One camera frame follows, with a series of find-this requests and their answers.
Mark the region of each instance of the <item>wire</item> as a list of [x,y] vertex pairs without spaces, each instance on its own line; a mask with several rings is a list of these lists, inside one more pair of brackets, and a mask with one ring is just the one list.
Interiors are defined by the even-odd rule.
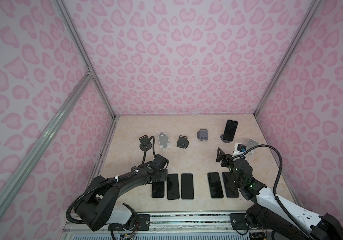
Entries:
[[[131,178],[131,177],[134,177],[136,174],[137,174],[137,172],[134,171],[131,175],[126,175],[126,176],[121,175],[121,176],[118,177],[118,181],[125,180],[125,179],[129,179],[129,178]],[[73,209],[74,206],[75,206],[79,201],[81,201],[86,195],[88,195],[88,194],[90,194],[90,193],[92,193],[92,192],[94,192],[94,191],[96,191],[96,190],[98,190],[98,189],[100,189],[100,188],[102,188],[102,187],[108,185],[108,184],[111,184],[111,183],[116,183],[116,179],[113,178],[113,179],[107,180],[106,182],[103,182],[103,183],[101,183],[101,184],[99,184],[99,185],[97,185],[97,186],[95,186],[95,187],[92,187],[92,188],[89,189],[87,192],[84,192],[81,196],[79,196],[78,198],[76,198],[76,199],[72,202],[72,204],[70,204],[70,206],[69,206],[69,207],[67,208],[67,210],[66,210],[66,219],[67,219],[69,222],[71,222],[71,223],[85,224],[84,221],[75,219],[75,218],[73,218],[73,217],[70,215],[72,209]]]
[[151,137],[149,138],[148,143],[146,144],[145,152],[143,153],[142,164],[145,163],[146,151],[147,151],[147,148],[148,148],[148,146],[149,146],[149,144],[150,144],[150,140],[151,140],[151,139],[153,139],[153,157],[155,158],[155,151],[154,151],[154,141],[155,141],[155,140],[154,140],[154,136],[151,136]]
[[113,240],[116,240],[116,238],[115,238],[115,236],[114,236],[114,233],[113,233],[113,230],[110,230],[110,234],[111,234],[111,238],[112,238]]
[[238,223],[240,223],[240,222],[236,222],[236,226],[235,226],[236,232],[237,232],[238,234],[240,234],[241,236],[245,236],[245,235],[249,232],[249,226],[246,224],[246,226],[248,227],[248,228],[246,229],[246,232],[240,233],[240,232],[237,230],[237,224],[238,224]]
[[301,230],[301,232],[308,238],[310,238],[311,240],[316,240],[290,213],[289,211],[285,208],[285,206],[282,204],[282,202],[280,201],[279,197],[277,196],[277,186],[278,186],[278,181],[280,180],[280,176],[281,176],[281,172],[282,172],[282,157],[280,152],[275,149],[275,147],[267,145],[267,144],[260,144],[254,147],[249,148],[247,151],[245,151],[244,154],[240,154],[237,156],[234,156],[231,158],[231,160],[233,160],[236,157],[240,157],[243,155],[246,155],[248,152],[256,149],[257,147],[269,147],[270,149],[272,149],[273,151],[276,152],[277,156],[278,156],[278,160],[280,161],[280,165],[278,167],[278,173],[277,173],[277,177],[276,180],[274,182],[273,185],[273,194],[274,194],[274,198],[277,201],[277,203],[280,205],[281,209],[285,212],[285,214],[290,218],[290,220],[293,221],[293,223]]
[[[134,223],[134,226],[135,226],[134,231],[132,231],[132,232],[129,233],[128,235],[131,235],[131,234],[133,234],[135,231],[137,231],[138,225],[139,225],[139,223],[138,223],[138,222],[135,222],[135,223]],[[111,234],[111,238],[112,238],[113,240],[116,240],[116,238],[115,238],[115,236],[114,236],[113,230],[110,230],[110,234]]]
[[138,222],[135,222],[134,225],[135,225],[135,229],[130,234],[133,234],[135,231],[137,231],[137,228],[138,228],[138,225],[139,225]]

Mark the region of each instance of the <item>stand base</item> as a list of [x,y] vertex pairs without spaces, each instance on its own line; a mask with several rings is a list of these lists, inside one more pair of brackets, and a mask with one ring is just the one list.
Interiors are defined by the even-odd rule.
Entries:
[[223,134],[221,134],[220,138],[221,138],[221,140],[222,140],[224,143],[232,142],[232,141],[224,140],[224,139],[223,139]]

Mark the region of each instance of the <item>phone screen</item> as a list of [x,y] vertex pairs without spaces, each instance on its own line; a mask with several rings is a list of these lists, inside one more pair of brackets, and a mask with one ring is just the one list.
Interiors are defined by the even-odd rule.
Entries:
[[154,182],[151,186],[151,197],[162,198],[165,196],[165,182]]
[[217,172],[208,173],[209,189],[212,198],[223,198],[220,174]]
[[236,187],[236,184],[234,183],[232,176],[230,175],[230,172],[223,172],[222,180],[223,184],[225,185],[225,193],[227,197],[240,197],[240,194],[238,193],[238,189]]
[[222,138],[227,141],[233,141],[234,134],[236,133],[236,130],[237,130],[237,126],[238,126],[237,121],[228,120],[226,122],[226,127],[225,127],[225,131],[223,132]]
[[194,199],[193,174],[181,174],[181,198]]
[[178,185],[178,174],[168,174],[166,182],[168,200],[180,199],[180,187]]

